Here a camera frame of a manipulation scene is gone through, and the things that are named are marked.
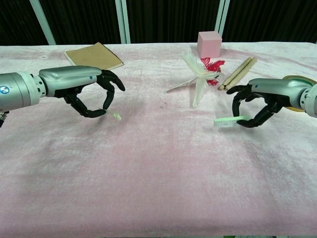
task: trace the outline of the drumstick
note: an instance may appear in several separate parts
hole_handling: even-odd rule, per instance
[[[243,68],[251,61],[251,58],[247,58],[227,79],[218,87],[218,90],[223,90],[231,80],[240,73]]]
[[[247,74],[247,72],[249,72],[250,68],[252,67],[252,65],[254,65],[254,63],[257,61],[257,58],[253,58],[250,63],[247,64],[247,66],[245,66],[245,68],[227,85],[225,86],[225,90],[228,90],[230,88],[232,88],[234,85],[236,85],[241,78],[244,77],[244,75]]]

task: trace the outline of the blue logo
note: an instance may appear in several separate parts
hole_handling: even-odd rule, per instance
[[[0,93],[8,94],[9,92],[10,92],[10,89],[7,86],[0,86]]]

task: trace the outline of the robotic arm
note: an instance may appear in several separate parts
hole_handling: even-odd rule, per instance
[[[90,66],[66,66],[42,69],[39,75],[27,72],[0,74],[0,127],[9,111],[33,106],[42,97],[64,98],[80,115],[96,118],[106,113],[114,97],[113,82],[125,91],[121,80],[109,70]],[[90,84],[98,83],[107,91],[103,109],[91,111],[77,98],[77,94]]]
[[[232,87],[227,94],[235,92],[238,93],[232,103],[234,117],[239,116],[239,106],[243,100],[250,102],[255,98],[264,98],[267,104],[254,119],[237,121],[247,128],[262,125],[283,107],[294,108],[317,118],[317,84],[311,79],[300,76],[294,76],[289,80],[256,78],[250,80],[246,86]]]

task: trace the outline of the brown paper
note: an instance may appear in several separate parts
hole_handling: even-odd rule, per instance
[[[113,69],[123,65],[123,62],[101,43],[78,50],[66,51],[65,56],[73,65],[92,66],[100,69]]]

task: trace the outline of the yellow disc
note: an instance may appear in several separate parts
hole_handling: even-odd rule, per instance
[[[292,79],[295,79],[295,80],[301,80],[301,81],[305,81],[305,82],[308,82],[309,84],[311,85],[315,85],[317,84],[316,81],[310,79],[310,78],[306,78],[304,76],[299,76],[299,75],[288,75],[288,76],[285,76],[284,78],[282,79],[285,79],[285,80],[292,80]],[[294,111],[294,112],[299,112],[299,113],[303,113],[305,112],[304,110],[301,110],[301,109],[298,109],[298,108],[294,108],[294,107],[286,107],[287,109],[291,110],[291,111]]]

